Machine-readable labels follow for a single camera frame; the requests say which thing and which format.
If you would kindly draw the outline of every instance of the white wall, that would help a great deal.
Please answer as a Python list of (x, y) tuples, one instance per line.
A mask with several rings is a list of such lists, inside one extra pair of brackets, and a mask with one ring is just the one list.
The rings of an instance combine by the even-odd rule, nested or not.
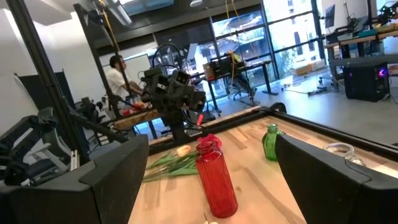
[(19, 42), (14, 29), (15, 21), (6, 9), (0, 10), (0, 134), (7, 131), (22, 117), (36, 114), (37, 109), (30, 96), (14, 80), (14, 73), (31, 75), (35, 73), (32, 60), (25, 45)]
[(105, 94), (103, 83), (79, 18), (75, 12), (71, 15), (70, 20), (47, 27), (56, 58), (53, 68), (64, 69), (75, 102), (86, 96), (99, 101)]

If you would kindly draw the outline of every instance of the flower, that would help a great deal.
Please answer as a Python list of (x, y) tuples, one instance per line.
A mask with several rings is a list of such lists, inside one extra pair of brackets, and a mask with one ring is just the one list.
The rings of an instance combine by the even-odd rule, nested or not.
[(221, 147), (222, 146), (221, 140), (218, 137), (216, 137), (214, 134), (209, 134), (206, 137), (198, 138), (198, 141), (199, 141), (199, 143), (202, 143), (202, 142), (213, 142), (214, 141), (216, 143), (217, 147)]
[(186, 156), (190, 151), (191, 146), (182, 146), (176, 150), (178, 157)]

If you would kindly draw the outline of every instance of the computer monitor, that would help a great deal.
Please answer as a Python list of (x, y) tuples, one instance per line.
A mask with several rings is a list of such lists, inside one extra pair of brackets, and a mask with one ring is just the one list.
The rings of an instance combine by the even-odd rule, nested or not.
[(329, 6), (325, 11), (325, 27), (329, 28), (335, 25), (335, 7), (336, 5)]

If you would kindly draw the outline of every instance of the glass jar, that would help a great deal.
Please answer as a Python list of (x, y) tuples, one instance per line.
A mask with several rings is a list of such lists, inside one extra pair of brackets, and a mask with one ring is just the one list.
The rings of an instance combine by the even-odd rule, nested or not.
[(348, 161), (366, 167), (366, 164), (358, 156), (355, 155), (354, 147), (350, 144), (342, 142), (331, 143), (325, 146), (324, 150), (331, 152), (337, 156), (341, 156)]
[(238, 202), (224, 154), (216, 141), (199, 143), (197, 151), (196, 165), (210, 210), (215, 217), (230, 217), (237, 211)]

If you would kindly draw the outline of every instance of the red glass vase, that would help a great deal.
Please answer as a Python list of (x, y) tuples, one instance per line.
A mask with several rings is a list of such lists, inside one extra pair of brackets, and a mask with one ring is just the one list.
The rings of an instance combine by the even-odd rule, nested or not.
[(237, 211), (238, 202), (223, 152), (216, 141), (199, 143), (197, 151), (196, 165), (210, 210), (215, 217), (230, 217)]

